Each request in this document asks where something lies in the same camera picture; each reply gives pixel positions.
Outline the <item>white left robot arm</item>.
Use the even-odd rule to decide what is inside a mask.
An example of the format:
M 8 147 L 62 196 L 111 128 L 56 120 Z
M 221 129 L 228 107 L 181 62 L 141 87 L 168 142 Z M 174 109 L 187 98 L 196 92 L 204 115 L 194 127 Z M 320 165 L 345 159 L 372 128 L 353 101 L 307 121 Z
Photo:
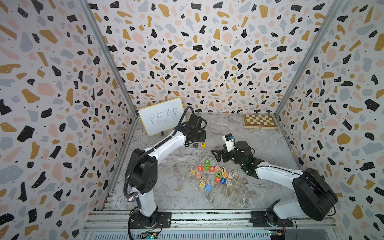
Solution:
M 135 149 L 125 172 L 123 194 L 126 199 L 136 198 L 137 208 L 134 216 L 145 227 L 158 224 L 159 208 L 155 203 L 154 191 L 158 180 L 158 165 L 180 147 L 204 143 L 207 121 L 195 114 L 191 106 L 186 107 L 182 116 L 170 133 L 157 144 L 144 150 Z

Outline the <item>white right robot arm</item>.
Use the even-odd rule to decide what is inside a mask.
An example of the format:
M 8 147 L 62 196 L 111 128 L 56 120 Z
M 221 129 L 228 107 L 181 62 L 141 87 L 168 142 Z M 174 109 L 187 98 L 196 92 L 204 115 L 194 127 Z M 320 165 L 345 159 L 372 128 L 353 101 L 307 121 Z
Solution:
M 336 209 L 338 196 L 312 168 L 302 171 L 278 167 L 254 157 L 253 148 L 247 142 L 233 139 L 226 140 L 224 148 L 213 150 L 212 154 L 218 162 L 238 164 L 249 177 L 271 181 L 295 192 L 295 199 L 276 200 L 267 208 L 264 221 L 271 226 L 278 226 L 289 218 L 322 221 Z

